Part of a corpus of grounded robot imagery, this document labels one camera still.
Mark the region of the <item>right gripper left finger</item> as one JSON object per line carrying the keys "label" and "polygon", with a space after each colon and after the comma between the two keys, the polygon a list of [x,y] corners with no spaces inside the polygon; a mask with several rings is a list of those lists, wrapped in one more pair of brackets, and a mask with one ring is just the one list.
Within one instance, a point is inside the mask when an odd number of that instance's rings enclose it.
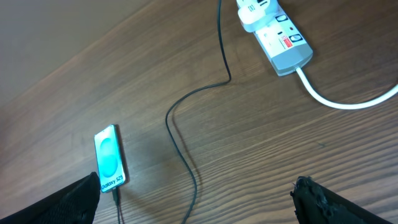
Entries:
{"label": "right gripper left finger", "polygon": [[100,200],[96,172],[1,219],[2,224],[92,224]]}

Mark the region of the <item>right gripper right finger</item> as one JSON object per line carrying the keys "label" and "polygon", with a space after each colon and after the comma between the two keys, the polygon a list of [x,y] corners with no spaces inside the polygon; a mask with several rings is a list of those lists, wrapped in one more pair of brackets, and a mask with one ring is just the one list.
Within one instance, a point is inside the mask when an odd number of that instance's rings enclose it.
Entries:
{"label": "right gripper right finger", "polygon": [[392,224],[328,190],[311,177],[298,177],[290,196],[300,224]]}

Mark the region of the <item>Galaxy S25 smartphone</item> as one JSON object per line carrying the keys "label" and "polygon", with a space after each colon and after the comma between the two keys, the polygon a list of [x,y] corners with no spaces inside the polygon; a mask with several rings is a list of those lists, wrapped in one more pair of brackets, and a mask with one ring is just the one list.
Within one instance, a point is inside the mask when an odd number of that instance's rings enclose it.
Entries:
{"label": "Galaxy S25 smartphone", "polygon": [[127,182],[127,172],[119,140],[118,126],[110,124],[94,135],[100,189],[112,191]]}

